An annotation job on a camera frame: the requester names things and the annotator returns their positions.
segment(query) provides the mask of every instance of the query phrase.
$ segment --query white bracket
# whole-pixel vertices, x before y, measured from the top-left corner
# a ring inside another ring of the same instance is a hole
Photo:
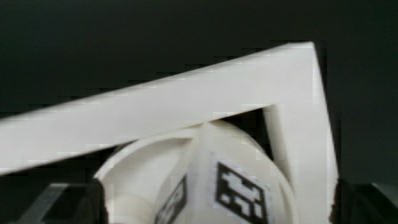
[[[0,174],[261,108],[300,223],[329,223],[338,168],[311,43],[4,119]]]

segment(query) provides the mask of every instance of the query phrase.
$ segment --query white frame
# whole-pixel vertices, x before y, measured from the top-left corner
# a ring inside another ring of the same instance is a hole
[[[311,43],[4,119],[0,175],[260,108],[300,223],[329,223],[338,168]]]

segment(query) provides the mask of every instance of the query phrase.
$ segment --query white angled structure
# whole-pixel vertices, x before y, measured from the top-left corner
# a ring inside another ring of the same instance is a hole
[[[292,189],[288,197],[295,199],[297,214],[292,217],[297,218],[292,218],[290,222],[329,223],[338,168],[311,43],[288,44],[169,78],[4,119],[0,174],[13,173],[133,140],[142,142],[146,139],[157,139],[157,136],[167,136],[167,133],[180,133],[178,130],[183,133],[183,130],[197,128],[196,134],[190,133],[185,137],[197,139],[197,144],[206,143],[208,137],[192,136],[206,136],[197,133],[222,132],[213,121],[256,109],[263,109],[274,164],[277,172],[281,170],[281,181],[286,179],[290,185],[286,189]],[[226,167],[247,164],[247,170],[252,169],[256,175],[261,175],[261,170],[249,167],[247,161],[240,163],[238,157],[231,160],[235,162],[226,162]],[[229,181],[231,188],[236,188],[233,187],[240,186],[236,178],[245,176],[245,172],[228,172],[224,180]],[[107,171],[100,171],[98,177],[105,178],[105,174]],[[254,193],[247,190],[244,192],[247,197],[254,198]],[[231,200],[229,196],[224,195],[220,198],[226,203]],[[247,213],[244,202],[236,200],[236,203],[242,203],[242,212]],[[276,218],[268,219],[268,223],[281,224],[283,221]]]

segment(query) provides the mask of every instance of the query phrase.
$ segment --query black background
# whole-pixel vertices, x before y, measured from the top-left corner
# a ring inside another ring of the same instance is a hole
[[[0,0],[2,118],[311,40],[341,176],[398,186],[395,2]],[[0,181],[4,208],[37,183],[34,175],[13,178],[20,184]]]

